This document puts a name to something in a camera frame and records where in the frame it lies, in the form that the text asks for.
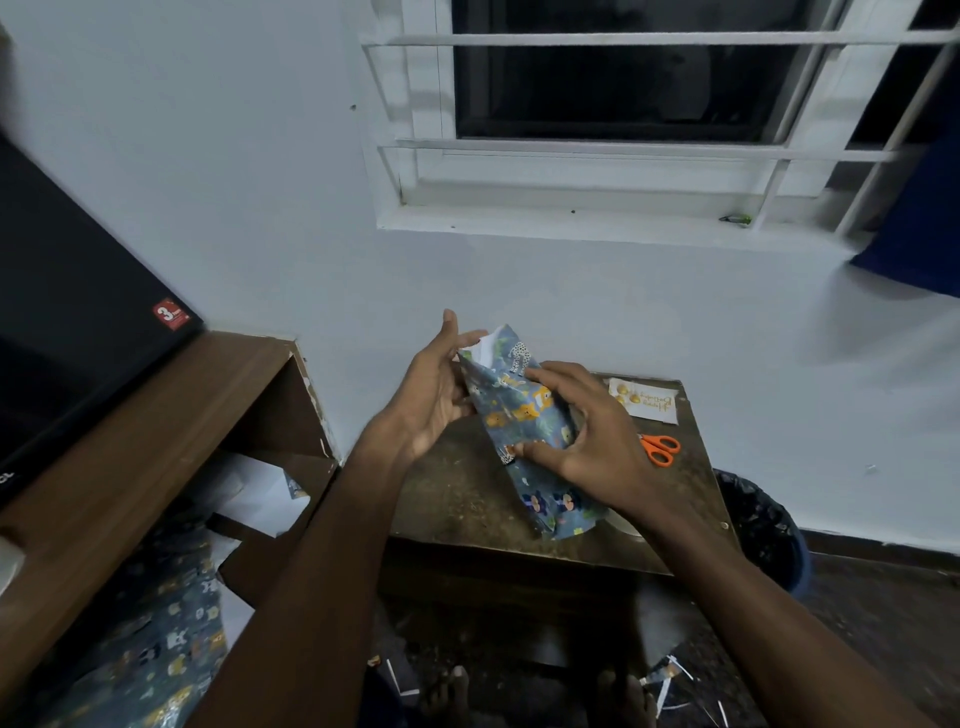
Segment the window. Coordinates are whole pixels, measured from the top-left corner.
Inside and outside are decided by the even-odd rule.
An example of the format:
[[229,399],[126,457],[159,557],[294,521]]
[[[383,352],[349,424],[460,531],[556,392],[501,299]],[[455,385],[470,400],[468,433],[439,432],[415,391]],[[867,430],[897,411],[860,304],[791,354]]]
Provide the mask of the window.
[[845,232],[850,180],[901,157],[883,110],[916,118],[948,65],[946,1],[375,0],[357,21],[368,170],[398,227],[575,209]]

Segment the person's left hand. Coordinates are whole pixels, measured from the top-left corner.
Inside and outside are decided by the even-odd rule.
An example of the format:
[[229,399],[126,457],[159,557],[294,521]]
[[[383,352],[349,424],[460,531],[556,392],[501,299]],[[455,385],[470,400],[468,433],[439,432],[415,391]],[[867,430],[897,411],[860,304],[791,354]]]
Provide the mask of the person's left hand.
[[479,329],[459,333],[457,314],[448,308],[440,333],[414,356],[399,389],[381,413],[405,430],[404,454],[409,462],[432,448],[447,425],[475,412],[454,356],[486,334]]

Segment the red sticker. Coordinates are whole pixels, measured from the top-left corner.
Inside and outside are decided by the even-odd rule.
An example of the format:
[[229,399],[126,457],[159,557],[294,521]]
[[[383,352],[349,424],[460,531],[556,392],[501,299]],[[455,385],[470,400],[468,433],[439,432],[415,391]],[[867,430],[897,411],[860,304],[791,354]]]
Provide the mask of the red sticker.
[[180,308],[171,299],[163,299],[154,306],[154,315],[172,331],[176,331],[190,320],[190,314]]

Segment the orange scissors handle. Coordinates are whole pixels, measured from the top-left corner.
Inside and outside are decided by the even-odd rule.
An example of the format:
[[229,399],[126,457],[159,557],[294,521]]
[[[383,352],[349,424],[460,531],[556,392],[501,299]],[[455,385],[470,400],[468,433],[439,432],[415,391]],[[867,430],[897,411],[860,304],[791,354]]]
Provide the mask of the orange scissors handle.
[[650,462],[661,468],[673,465],[673,456],[680,452],[680,441],[669,435],[640,435],[640,444]]

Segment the tv screen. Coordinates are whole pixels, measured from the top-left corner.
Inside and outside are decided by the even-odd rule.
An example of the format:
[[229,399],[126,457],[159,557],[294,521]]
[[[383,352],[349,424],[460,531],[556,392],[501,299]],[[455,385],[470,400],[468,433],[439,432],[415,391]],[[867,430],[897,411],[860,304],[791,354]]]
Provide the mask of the tv screen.
[[0,273],[2,505],[203,322],[3,139]]

